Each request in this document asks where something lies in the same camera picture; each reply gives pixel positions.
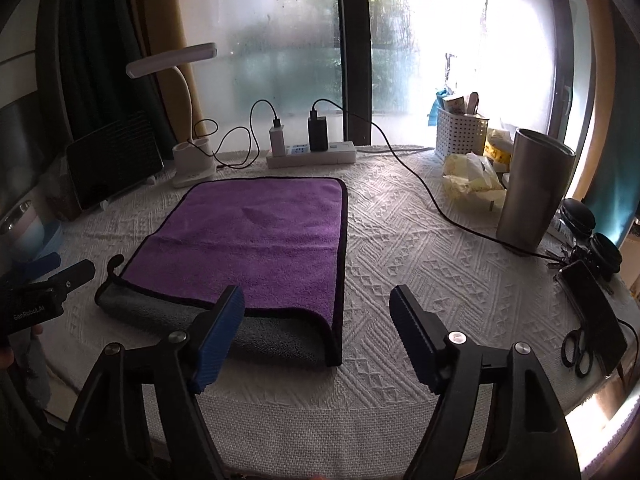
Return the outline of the purple grey microfiber towel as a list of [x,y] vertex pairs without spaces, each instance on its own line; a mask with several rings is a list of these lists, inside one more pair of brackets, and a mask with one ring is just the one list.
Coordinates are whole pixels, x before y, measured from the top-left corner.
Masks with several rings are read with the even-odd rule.
[[339,366],[347,213],[337,178],[195,185],[130,258],[110,259],[94,301],[119,321],[165,335],[238,286],[245,310],[232,358]]

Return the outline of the black round headphones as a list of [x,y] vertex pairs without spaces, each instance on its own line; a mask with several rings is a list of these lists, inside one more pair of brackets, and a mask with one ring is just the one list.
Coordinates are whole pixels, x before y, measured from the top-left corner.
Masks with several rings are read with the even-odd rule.
[[568,261],[582,261],[596,278],[611,281],[620,272],[623,256],[612,240],[594,230],[596,217],[592,211],[580,200],[566,198],[560,205],[560,218],[574,240]]

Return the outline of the yellow curtain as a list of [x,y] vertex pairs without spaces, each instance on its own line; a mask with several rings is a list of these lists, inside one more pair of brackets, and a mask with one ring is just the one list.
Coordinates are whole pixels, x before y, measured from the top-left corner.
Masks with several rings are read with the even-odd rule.
[[145,69],[142,80],[153,90],[160,114],[156,128],[160,146],[172,147],[189,140],[192,124],[202,117],[195,90],[179,0],[130,0]]

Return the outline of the black scissors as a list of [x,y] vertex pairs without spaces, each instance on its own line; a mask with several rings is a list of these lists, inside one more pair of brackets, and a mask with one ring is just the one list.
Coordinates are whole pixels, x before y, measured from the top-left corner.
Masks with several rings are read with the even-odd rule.
[[563,339],[561,361],[566,368],[574,370],[577,378],[587,377],[593,366],[593,350],[587,331],[583,327],[571,330]]

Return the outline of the white perforated basket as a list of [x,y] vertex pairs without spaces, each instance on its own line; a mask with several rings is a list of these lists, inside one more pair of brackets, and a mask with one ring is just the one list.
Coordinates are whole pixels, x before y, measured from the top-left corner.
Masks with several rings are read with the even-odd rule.
[[442,108],[437,114],[436,146],[438,156],[483,155],[489,120],[480,115],[452,114]]

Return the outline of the dark teal curtain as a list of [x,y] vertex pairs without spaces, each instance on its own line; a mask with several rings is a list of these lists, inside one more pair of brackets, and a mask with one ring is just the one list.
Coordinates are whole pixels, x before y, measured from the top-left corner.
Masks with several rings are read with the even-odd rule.
[[39,1],[37,87],[65,139],[130,127],[170,157],[176,136],[157,79],[126,74],[144,56],[134,0]]

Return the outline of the stainless steel tumbler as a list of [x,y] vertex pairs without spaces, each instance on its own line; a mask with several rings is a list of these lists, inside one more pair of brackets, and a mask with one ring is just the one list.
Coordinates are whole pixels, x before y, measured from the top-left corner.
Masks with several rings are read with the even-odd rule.
[[575,152],[546,134],[515,130],[509,184],[497,240],[521,255],[537,252],[556,208],[568,190]]

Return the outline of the black charger plug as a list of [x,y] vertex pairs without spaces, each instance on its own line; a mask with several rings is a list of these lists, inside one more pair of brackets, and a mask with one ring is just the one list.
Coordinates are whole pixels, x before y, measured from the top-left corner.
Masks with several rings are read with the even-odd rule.
[[316,110],[311,110],[309,112],[307,129],[309,149],[313,153],[327,151],[329,149],[329,139],[326,116],[320,116]]

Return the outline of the black tablet on stand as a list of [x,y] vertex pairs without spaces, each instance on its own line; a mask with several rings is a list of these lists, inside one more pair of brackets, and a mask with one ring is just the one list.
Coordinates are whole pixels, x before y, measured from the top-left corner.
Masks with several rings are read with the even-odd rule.
[[66,160],[81,210],[126,192],[164,166],[152,136],[130,124],[109,125],[74,141]]

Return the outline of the white charger plug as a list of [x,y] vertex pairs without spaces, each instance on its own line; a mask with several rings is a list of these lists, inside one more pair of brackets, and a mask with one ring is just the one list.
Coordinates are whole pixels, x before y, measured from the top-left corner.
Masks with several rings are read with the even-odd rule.
[[273,118],[272,126],[269,129],[271,155],[273,157],[281,157],[286,155],[286,146],[284,142],[283,125],[279,118]]

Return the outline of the yellow tissue pack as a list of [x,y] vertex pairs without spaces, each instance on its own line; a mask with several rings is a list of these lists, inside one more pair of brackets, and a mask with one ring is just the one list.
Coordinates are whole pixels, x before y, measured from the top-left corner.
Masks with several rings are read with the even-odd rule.
[[472,211],[500,210],[506,189],[489,159],[474,153],[450,154],[442,165],[442,185],[457,206]]

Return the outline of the white textured tablecloth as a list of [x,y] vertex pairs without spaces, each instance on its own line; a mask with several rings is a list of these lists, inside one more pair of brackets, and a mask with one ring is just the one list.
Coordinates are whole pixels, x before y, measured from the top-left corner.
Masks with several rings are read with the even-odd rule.
[[[106,344],[127,349],[157,337],[111,318],[94,304],[111,256],[129,258],[186,190],[170,183],[168,166],[154,185],[119,197],[65,223],[62,266],[81,259],[96,277],[44,324],[47,362],[81,389]],[[526,341],[544,367],[562,409],[570,413],[602,388],[620,387],[598,362],[577,378],[563,366],[565,335],[579,326],[567,296],[544,260],[519,257],[450,226],[420,185],[390,154],[360,154],[355,165],[271,172],[263,160],[217,177],[266,174],[342,179],[348,191],[343,364],[325,370],[228,359],[198,404],[224,464],[240,474],[337,479],[400,478],[437,402],[416,379],[388,313],[388,295],[407,284],[448,330],[488,347]]]

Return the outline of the pink blue gradient cup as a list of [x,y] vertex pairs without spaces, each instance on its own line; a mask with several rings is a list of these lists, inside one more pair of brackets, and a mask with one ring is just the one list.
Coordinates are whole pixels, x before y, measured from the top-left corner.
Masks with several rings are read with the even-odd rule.
[[32,261],[43,241],[44,227],[31,200],[16,205],[1,221],[1,247],[15,262]]

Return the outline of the blue round coaster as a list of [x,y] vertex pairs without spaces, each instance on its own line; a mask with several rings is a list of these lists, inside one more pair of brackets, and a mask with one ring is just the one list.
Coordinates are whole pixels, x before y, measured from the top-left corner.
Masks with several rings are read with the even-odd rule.
[[15,263],[14,269],[26,283],[42,278],[61,265],[58,251],[62,244],[62,223],[51,221],[44,226],[43,245],[34,258],[24,263]]

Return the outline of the white power strip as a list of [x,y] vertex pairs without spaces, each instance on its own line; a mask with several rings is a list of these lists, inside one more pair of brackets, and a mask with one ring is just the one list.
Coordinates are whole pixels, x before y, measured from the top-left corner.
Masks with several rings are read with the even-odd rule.
[[357,151],[352,141],[332,142],[326,151],[313,152],[308,144],[287,145],[283,155],[274,156],[269,152],[266,157],[269,169],[294,168],[319,165],[354,164]]

